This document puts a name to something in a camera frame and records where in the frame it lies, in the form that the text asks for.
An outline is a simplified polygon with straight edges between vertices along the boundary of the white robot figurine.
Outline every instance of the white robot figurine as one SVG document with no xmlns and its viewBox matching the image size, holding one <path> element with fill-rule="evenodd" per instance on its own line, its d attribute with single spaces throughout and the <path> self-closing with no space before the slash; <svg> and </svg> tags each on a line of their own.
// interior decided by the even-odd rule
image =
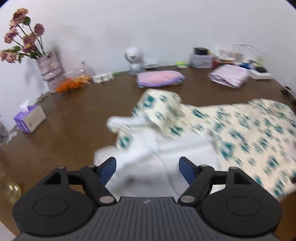
<svg viewBox="0 0 296 241">
<path fill-rule="evenodd" d="M 144 72 L 142 52 L 137 47 L 128 48 L 124 52 L 125 59 L 131 64 L 130 75 L 136 75 Z"/>
</svg>

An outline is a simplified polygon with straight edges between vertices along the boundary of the pink and purple pouch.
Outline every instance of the pink and purple pouch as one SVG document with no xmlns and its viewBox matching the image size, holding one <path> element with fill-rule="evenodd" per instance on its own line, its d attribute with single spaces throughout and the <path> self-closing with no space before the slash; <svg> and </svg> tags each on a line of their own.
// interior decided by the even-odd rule
<svg viewBox="0 0 296 241">
<path fill-rule="evenodd" d="M 179 85 L 184 80 L 184 75 L 173 70 L 150 71 L 137 74 L 139 88 Z"/>
</svg>

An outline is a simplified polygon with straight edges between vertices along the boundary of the vase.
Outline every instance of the vase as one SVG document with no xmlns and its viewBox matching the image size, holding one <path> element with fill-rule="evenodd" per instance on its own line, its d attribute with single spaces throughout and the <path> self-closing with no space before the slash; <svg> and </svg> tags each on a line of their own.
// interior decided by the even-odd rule
<svg viewBox="0 0 296 241">
<path fill-rule="evenodd" d="M 48 84 L 50 93 L 54 94 L 64 79 L 64 70 L 54 51 L 47 52 L 45 56 L 37 59 L 41 76 Z"/>
</svg>

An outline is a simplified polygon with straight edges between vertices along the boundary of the cream fabric with green pattern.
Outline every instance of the cream fabric with green pattern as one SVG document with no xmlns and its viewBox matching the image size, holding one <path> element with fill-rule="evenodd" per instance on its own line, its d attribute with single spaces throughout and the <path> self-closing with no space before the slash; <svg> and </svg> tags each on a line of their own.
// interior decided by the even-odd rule
<svg viewBox="0 0 296 241">
<path fill-rule="evenodd" d="M 163 134 L 178 138 L 211 130 L 221 170 L 238 166 L 277 198 L 295 189 L 290 177 L 296 162 L 289 156 L 296 140 L 296 117 L 280 102 L 255 99 L 246 104 L 195 107 L 181 104 L 175 93 L 148 89 L 132 111 L 156 124 Z M 127 148 L 132 136 L 117 132 L 116 145 Z"/>
</svg>

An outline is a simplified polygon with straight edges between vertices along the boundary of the round black disc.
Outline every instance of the round black disc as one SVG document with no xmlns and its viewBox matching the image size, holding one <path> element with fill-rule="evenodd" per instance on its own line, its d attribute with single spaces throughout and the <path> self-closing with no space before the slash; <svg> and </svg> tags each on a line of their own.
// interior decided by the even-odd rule
<svg viewBox="0 0 296 241">
<path fill-rule="evenodd" d="M 36 236 L 73 232 L 86 224 L 94 211 L 86 195 L 64 187 L 43 186 L 24 197 L 14 205 L 12 215 L 21 232 Z"/>
<path fill-rule="evenodd" d="M 233 185 L 209 195 L 202 203 L 201 212 L 215 229 L 236 237 L 274 231 L 282 215 L 279 202 L 252 185 Z"/>
</svg>

